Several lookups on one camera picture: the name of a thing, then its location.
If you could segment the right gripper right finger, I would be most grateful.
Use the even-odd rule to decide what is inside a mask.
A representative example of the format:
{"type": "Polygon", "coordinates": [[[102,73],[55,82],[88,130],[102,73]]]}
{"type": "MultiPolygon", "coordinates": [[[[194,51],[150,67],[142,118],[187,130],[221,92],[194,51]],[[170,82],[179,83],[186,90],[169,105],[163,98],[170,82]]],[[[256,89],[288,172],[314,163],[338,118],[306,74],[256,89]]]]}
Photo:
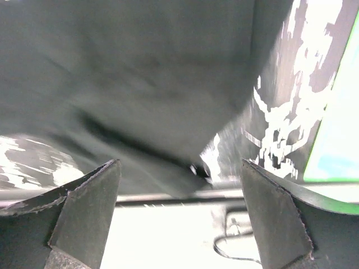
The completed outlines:
{"type": "Polygon", "coordinates": [[[242,191],[263,268],[358,268],[358,205],[242,161],[242,191]]]}

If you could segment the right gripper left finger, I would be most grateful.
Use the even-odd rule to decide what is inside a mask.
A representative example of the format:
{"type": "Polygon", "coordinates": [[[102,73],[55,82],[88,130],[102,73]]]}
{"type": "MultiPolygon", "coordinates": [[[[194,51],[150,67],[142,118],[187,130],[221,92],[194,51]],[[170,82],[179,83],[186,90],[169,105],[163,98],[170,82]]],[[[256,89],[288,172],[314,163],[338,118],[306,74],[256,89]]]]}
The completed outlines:
{"type": "Polygon", "coordinates": [[[111,160],[1,209],[1,268],[100,268],[120,177],[111,160]]]}

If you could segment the black daisy t-shirt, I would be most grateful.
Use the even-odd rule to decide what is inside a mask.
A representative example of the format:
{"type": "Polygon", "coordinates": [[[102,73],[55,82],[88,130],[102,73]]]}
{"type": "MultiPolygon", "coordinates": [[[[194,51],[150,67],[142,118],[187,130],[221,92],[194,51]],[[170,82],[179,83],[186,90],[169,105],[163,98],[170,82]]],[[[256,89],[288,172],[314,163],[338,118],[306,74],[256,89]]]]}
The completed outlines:
{"type": "Polygon", "coordinates": [[[209,188],[200,155],[252,95],[291,1],[2,1],[1,188],[111,159],[121,194],[209,188]]]}

